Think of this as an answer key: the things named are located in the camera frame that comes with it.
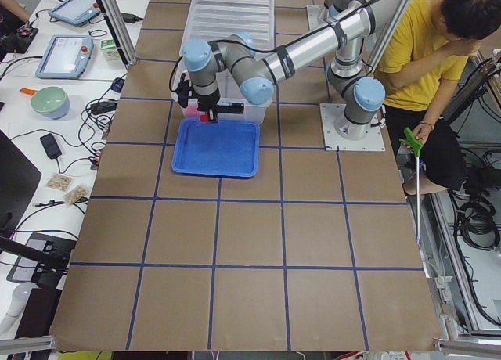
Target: yellow t-shirt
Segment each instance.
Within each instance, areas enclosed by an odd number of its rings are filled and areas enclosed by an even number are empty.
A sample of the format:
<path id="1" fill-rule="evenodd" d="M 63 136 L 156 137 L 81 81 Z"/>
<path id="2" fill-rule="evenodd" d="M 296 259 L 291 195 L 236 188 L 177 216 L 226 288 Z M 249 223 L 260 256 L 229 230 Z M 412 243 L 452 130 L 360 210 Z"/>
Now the yellow t-shirt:
<path id="1" fill-rule="evenodd" d="M 466 56 L 450 56 L 412 84 L 391 90 L 386 76 L 397 73 L 407 63 L 430 55 L 447 43 L 434 29 L 427 0 L 411 0 L 393 37 L 381 58 L 374 77 L 386 89 L 385 104 L 412 111 L 424 111 L 437 92 L 440 79 L 459 80 L 467 62 Z"/>

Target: black hair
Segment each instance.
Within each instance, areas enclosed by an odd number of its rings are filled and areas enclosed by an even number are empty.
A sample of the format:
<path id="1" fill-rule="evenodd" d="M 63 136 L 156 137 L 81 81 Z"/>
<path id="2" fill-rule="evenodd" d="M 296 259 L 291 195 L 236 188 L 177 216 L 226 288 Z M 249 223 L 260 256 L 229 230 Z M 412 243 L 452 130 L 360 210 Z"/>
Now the black hair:
<path id="1" fill-rule="evenodd" d="M 501 0 L 444 0 L 447 32 L 460 38 L 483 39 L 501 24 Z"/>

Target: blue plastic tray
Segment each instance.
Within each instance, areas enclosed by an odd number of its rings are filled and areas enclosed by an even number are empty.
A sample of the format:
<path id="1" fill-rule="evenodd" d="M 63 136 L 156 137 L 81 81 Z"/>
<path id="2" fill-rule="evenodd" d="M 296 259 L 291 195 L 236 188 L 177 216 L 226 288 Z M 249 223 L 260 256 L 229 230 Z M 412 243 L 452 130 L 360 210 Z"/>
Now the blue plastic tray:
<path id="1" fill-rule="evenodd" d="M 172 169 L 191 175 L 250 178 L 258 172 L 259 125 L 187 117 L 179 126 Z"/>

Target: white mounting plate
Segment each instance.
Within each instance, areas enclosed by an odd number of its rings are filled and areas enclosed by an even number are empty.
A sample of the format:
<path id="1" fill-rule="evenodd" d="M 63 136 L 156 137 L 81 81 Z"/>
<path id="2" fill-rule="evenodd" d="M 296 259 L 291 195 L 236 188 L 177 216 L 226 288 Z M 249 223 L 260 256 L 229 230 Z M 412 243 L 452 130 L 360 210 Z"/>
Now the white mounting plate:
<path id="1" fill-rule="evenodd" d="M 344 104 L 320 103 L 322 116 L 323 140 L 326 150 L 336 151 L 385 151 L 383 136 L 380 127 L 371 127 L 367 136 L 358 141 L 341 137 L 334 129 L 334 121 L 343 116 Z M 371 124 L 377 124 L 377 115 L 374 115 Z"/>
<path id="2" fill-rule="evenodd" d="M 307 5 L 306 14 L 308 16 L 309 30 L 317 27 L 321 20 L 323 20 L 323 12 L 325 7 L 322 5 Z"/>

